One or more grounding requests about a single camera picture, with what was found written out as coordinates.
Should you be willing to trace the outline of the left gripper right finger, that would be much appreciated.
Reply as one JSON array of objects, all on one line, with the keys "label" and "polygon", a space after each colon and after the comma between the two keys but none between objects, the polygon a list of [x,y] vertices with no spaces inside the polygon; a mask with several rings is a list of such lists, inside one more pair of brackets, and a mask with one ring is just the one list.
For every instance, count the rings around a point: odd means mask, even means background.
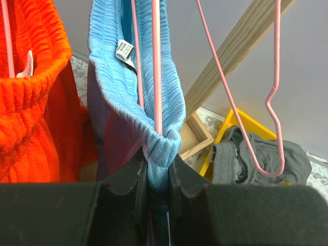
[{"label": "left gripper right finger", "polygon": [[179,156],[169,186],[172,245],[327,245],[327,203],[311,187],[212,184]]}]

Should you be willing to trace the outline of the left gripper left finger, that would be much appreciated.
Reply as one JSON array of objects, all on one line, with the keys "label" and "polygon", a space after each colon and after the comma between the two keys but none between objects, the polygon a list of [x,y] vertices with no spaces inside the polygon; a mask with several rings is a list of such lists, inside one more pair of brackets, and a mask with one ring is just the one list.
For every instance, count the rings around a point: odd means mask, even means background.
[{"label": "left gripper left finger", "polygon": [[146,245],[142,151],[99,182],[1,185],[1,245]]}]

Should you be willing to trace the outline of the yellow plastic tray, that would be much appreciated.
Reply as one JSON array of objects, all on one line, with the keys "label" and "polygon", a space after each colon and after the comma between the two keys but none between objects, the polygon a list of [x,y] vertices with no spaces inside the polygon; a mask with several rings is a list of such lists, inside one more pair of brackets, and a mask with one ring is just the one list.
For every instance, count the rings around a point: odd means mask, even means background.
[{"label": "yellow plastic tray", "polygon": [[[260,167],[275,172],[280,167],[276,135],[242,111],[238,114]],[[214,184],[290,184],[282,175],[267,177],[257,170],[233,110],[220,125],[199,173]]]}]

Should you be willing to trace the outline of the light blue shorts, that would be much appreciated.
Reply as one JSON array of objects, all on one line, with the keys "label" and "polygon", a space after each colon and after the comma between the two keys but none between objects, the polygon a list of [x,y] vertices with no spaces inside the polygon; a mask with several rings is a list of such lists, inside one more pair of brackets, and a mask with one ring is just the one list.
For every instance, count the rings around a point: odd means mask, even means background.
[{"label": "light blue shorts", "polygon": [[93,1],[87,106],[99,149],[97,179],[142,150],[156,245],[169,245],[169,166],[181,147],[186,106],[172,60],[167,5],[160,1],[162,133],[154,125],[150,1]]}]

